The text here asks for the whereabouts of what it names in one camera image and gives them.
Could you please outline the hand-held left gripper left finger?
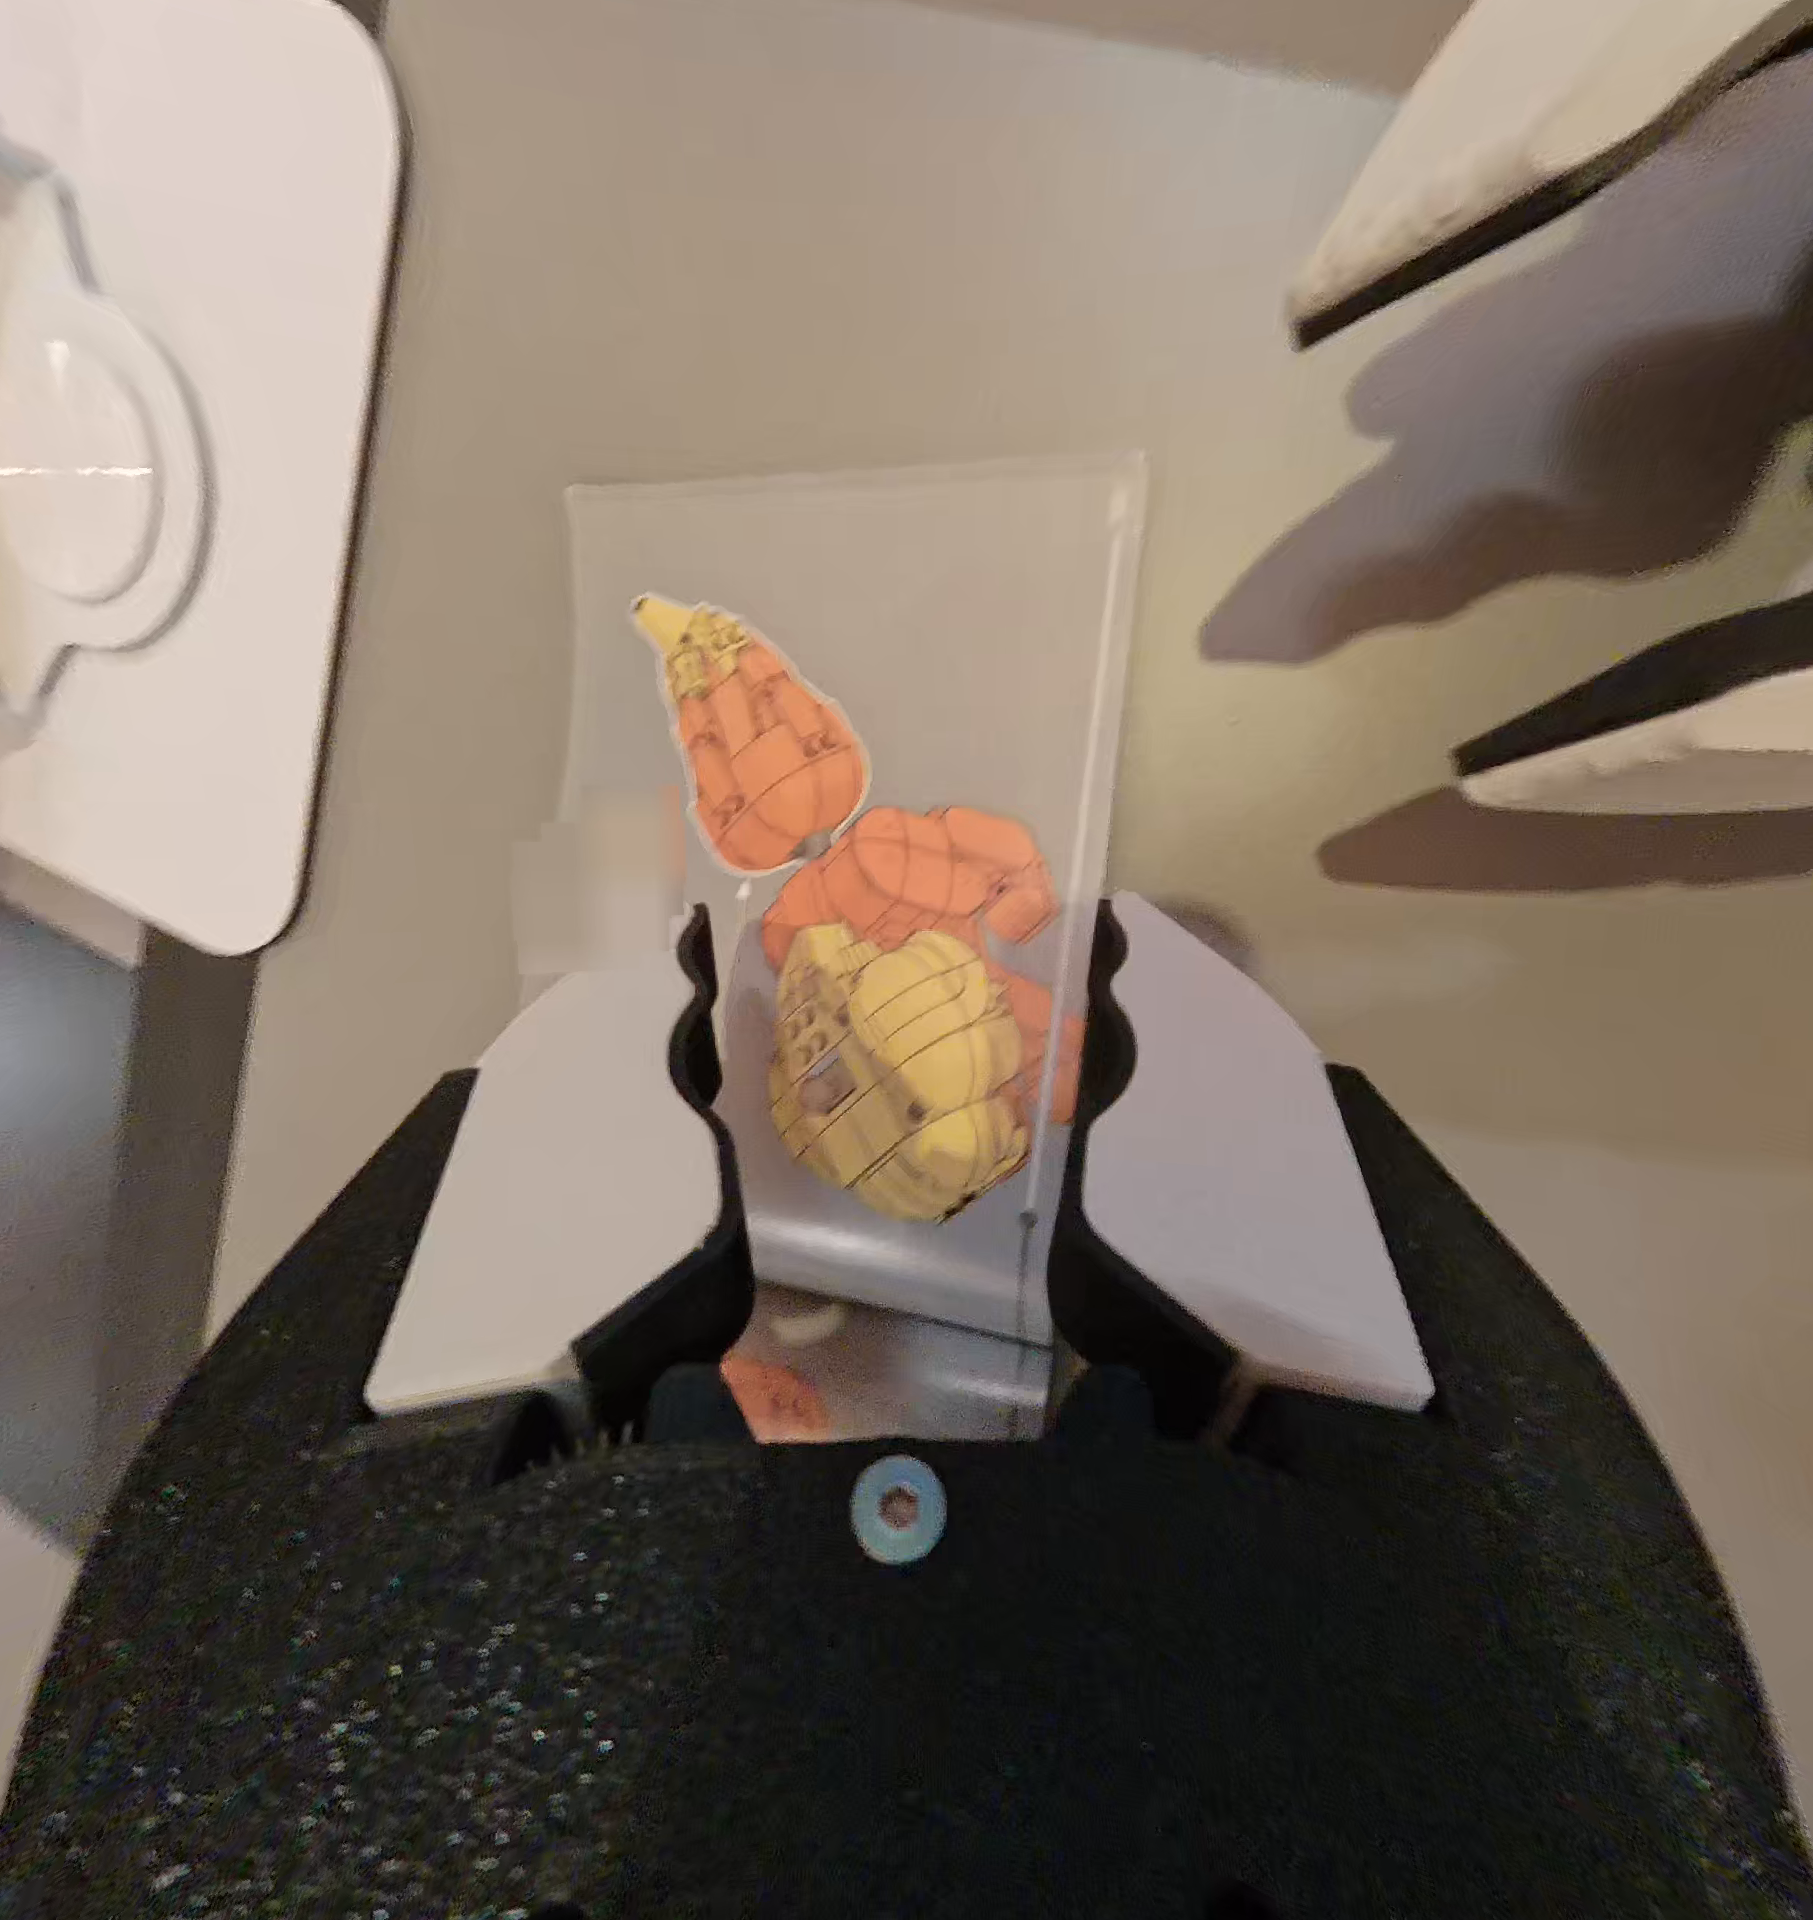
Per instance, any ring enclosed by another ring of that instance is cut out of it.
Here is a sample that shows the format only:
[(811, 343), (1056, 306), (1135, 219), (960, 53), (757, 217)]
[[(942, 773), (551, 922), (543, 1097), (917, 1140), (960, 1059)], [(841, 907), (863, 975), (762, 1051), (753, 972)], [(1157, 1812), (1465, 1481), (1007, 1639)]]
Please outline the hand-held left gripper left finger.
[(708, 910), (569, 973), (488, 1047), (365, 1379), (378, 1414), (574, 1380), (642, 1414), (747, 1331), (747, 1205), (716, 1111)]

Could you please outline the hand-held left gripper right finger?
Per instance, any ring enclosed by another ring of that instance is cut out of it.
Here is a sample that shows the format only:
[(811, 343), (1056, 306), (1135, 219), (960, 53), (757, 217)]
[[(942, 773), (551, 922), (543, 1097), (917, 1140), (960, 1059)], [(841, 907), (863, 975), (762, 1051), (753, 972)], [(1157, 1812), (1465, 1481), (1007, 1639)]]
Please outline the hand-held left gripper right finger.
[(1094, 928), (1053, 1321), (1157, 1418), (1245, 1382), (1415, 1414), (1437, 1394), (1322, 1053), (1135, 892)]

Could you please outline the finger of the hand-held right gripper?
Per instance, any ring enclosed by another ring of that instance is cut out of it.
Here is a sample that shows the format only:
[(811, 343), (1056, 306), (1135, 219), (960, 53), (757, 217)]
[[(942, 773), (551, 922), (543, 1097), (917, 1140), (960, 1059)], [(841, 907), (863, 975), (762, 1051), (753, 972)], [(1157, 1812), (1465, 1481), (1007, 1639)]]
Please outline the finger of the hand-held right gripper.
[(1471, 801), (1589, 817), (1813, 810), (1813, 586), (1618, 662), (1455, 749)]
[(1813, 2), (1471, 3), (1295, 274), (1295, 347), (1562, 219), (1811, 49)]

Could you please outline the grey instruction booklet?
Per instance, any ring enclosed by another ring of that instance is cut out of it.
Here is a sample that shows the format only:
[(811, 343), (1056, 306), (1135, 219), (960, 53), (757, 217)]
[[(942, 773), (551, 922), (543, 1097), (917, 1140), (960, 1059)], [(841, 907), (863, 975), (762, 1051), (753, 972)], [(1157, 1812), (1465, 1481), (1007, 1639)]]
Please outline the grey instruction booklet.
[(679, 794), (757, 1434), (1038, 1434), (1139, 456), (565, 493), (562, 813)]

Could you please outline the grey desk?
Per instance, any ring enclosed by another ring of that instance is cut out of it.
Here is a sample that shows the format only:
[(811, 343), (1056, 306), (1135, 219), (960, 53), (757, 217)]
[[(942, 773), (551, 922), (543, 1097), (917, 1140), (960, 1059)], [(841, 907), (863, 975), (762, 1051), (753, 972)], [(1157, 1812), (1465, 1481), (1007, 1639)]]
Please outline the grey desk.
[(300, 918), (146, 939), (133, 1113), (222, 1171), (218, 1331), (515, 1011), (562, 490), (1145, 453), (1109, 875), (1365, 1070), (1607, 1355), (1813, 1841), (1813, 806), (1486, 809), (1456, 743), (1813, 581), (1813, 53), (1597, 202), (1295, 352), (1282, 295), (1445, 3), (373, 3), (411, 135)]

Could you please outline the white desk lamp stand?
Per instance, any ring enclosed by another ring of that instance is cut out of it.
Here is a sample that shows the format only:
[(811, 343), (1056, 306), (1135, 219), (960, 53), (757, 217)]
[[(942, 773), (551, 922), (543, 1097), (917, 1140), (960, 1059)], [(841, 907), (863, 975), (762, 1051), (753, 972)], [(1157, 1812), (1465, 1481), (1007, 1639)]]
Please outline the white desk lamp stand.
[(295, 915), (400, 172), (342, 3), (0, 3), (0, 896), (124, 965)]

